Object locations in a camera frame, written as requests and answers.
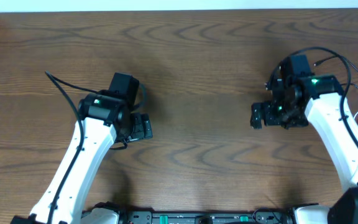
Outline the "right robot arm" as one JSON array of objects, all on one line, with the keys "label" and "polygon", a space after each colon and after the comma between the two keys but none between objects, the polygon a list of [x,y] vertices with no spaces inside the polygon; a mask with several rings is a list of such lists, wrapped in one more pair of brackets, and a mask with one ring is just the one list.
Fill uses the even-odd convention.
[{"label": "right robot arm", "polygon": [[332,206],[301,205],[281,223],[358,223],[358,125],[335,76],[317,77],[305,55],[291,55],[265,84],[272,99],[253,103],[250,125],[285,129],[312,125],[336,168],[343,195]]}]

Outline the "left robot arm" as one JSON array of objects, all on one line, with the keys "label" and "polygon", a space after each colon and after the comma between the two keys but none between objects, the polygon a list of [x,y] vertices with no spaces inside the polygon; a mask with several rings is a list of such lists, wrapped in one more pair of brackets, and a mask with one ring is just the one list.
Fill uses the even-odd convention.
[{"label": "left robot arm", "polygon": [[113,208],[96,207],[84,212],[85,201],[106,153],[118,143],[152,138],[147,114],[136,103],[144,86],[133,76],[115,73],[107,90],[89,91],[72,106],[77,122],[70,145],[50,185],[28,217],[15,216],[13,223],[122,223]]}]

